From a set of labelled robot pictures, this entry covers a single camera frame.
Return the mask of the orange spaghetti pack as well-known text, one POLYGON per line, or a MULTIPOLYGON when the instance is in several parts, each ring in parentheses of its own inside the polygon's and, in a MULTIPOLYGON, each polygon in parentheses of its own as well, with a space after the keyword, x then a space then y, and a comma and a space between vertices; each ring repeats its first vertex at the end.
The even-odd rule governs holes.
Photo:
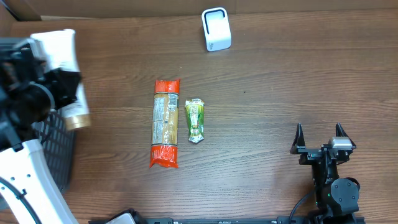
POLYGON ((177 168, 180 80, 156 80, 150 165, 177 168))

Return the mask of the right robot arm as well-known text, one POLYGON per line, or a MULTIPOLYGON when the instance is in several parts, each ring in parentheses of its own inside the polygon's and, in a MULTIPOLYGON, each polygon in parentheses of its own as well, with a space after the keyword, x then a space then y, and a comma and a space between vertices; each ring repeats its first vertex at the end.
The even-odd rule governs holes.
POLYGON ((308 213, 310 223, 356 223, 360 184, 351 177, 341 178, 337 170, 338 165, 349 161, 355 149, 340 123, 336 124, 336 134, 319 149, 306 147, 302 125, 297 125, 290 153, 300 156, 300 165, 312 167, 312 194, 318 209, 308 213))

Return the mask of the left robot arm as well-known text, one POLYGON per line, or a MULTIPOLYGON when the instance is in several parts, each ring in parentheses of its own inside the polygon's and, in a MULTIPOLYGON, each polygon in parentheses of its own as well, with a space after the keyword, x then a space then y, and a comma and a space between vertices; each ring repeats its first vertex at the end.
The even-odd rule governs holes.
POLYGON ((1 39, 1 195, 19 223, 76 223, 33 123, 76 101, 79 72, 47 68, 32 39, 1 39))

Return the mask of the green snack pouch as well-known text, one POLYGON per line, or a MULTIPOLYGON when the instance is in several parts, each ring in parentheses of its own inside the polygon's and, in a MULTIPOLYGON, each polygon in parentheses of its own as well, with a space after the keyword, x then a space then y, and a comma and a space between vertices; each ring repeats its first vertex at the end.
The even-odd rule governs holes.
POLYGON ((204 106, 205 102, 199 98, 185 101, 188 140, 195 144, 204 140, 204 106))

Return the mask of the white tube gold cap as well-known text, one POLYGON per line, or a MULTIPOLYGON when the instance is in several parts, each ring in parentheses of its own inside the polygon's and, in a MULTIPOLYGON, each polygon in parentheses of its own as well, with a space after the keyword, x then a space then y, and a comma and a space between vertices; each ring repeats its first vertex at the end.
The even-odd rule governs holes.
POLYGON ((71 131, 91 126, 89 107, 76 58, 75 30, 34 33, 30 37, 37 40, 44 50, 47 70, 61 81, 66 96, 60 99, 58 107, 66 129, 71 131))

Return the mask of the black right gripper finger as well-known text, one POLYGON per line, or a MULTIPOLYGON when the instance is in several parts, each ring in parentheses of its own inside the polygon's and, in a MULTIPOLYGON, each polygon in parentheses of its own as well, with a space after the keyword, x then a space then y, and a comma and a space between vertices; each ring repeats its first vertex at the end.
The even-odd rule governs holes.
POLYGON ((344 131, 341 123, 337 123, 336 124, 336 137, 346 137, 351 141, 351 145, 352 145, 352 149, 356 149, 356 145, 355 143, 352 141, 352 139, 346 134, 346 132, 344 131))
POLYGON ((291 154, 301 154, 301 151, 305 149, 305 140, 303 136, 302 125, 300 123, 297 124, 295 139, 292 143, 292 147, 290 148, 291 154))

